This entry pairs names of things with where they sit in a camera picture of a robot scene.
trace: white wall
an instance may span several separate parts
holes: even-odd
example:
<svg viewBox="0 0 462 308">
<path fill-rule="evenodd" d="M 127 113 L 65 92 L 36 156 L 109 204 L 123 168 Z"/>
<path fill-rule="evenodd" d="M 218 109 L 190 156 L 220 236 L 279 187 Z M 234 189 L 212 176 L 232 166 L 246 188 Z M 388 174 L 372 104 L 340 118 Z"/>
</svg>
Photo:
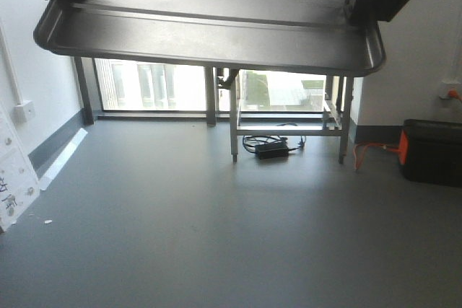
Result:
<svg viewBox="0 0 462 308">
<path fill-rule="evenodd" d="M 355 83 L 358 125 L 399 126 L 408 118 L 462 122 L 462 105 L 437 96 L 443 79 L 462 79 L 453 67 L 461 10 L 462 0 L 411 0 L 390 23 L 380 23 L 387 62 Z"/>
<path fill-rule="evenodd" d="M 13 116 L 16 105 L 0 49 L 0 102 L 12 118 L 25 151 L 30 153 L 81 109 L 74 67 L 70 57 L 56 56 L 39 48 L 32 32 L 47 1 L 0 0 L 8 51 L 21 94 L 35 105 L 35 118 L 19 123 Z"/>
</svg>

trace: black cable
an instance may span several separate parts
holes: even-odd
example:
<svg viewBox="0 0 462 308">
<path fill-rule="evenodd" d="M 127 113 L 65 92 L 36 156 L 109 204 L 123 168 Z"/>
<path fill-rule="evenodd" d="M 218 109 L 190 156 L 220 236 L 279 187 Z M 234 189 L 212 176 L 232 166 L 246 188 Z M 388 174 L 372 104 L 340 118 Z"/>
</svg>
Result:
<svg viewBox="0 0 462 308">
<path fill-rule="evenodd" d="M 298 126 L 296 123 L 284 123 L 278 126 Z M 255 146 L 259 144 L 287 144 L 287 137 L 284 136 L 243 136 L 243 147 L 249 153 L 255 154 Z M 300 142 L 297 147 L 290 148 L 289 151 L 303 149 L 306 143 L 306 136 L 300 137 Z"/>
</svg>

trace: white pipe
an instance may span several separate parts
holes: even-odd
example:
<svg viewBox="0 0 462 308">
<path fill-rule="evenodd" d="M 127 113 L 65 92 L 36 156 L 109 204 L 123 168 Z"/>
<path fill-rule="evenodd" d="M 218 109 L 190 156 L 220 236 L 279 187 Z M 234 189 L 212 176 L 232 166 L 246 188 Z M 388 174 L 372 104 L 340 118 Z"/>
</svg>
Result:
<svg viewBox="0 0 462 308">
<path fill-rule="evenodd" d="M 19 88 L 17 74 L 16 74 L 16 71 L 14 70 L 12 57 L 8 49 L 8 44 L 6 42 L 5 30 L 4 30 L 3 24 L 1 23 L 1 18 L 0 18 L 0 50 L 3 56 L 3 60 L 5 62 L 6 74 L 8 75 L 9 80 L 11 82 L 12 91 L 14 94 L 14 101 L 16 101 L 18 105 L 20 105 L 24 102 L 24 99 L 22 98 L 21 89 Z"/>
</svg>

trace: black case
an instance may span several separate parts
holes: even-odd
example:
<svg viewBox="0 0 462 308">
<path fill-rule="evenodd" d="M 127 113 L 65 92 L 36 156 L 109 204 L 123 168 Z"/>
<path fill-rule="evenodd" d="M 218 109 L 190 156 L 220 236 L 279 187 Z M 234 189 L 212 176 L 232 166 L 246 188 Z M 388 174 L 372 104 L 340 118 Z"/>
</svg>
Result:
<svg viewBox="0 0 462 308">
<path fill-rule="evenodd" d="M 400 150 L 408 180 L 462 187 L 462 124 L 406 120 Z"/>
</svg>

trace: black box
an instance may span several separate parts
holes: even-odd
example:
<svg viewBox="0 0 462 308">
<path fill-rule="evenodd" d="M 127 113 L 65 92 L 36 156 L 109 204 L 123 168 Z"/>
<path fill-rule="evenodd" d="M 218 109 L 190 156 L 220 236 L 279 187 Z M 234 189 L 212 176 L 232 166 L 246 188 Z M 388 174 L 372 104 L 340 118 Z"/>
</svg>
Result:
<svg viewBox="0 0 462 308">
<path fill-rule="evenodd" d="M 408 180 L 462 187 L 462 124 L 406 120 L 399 164 Z"/>
<path fill-rule="evenodd" d="M 257 155 L 259 159 L 288 157 L 289 148 L 287 147 L 285 142 L 258 144 L 255 146 L 255 154 Z"/>
</svg>

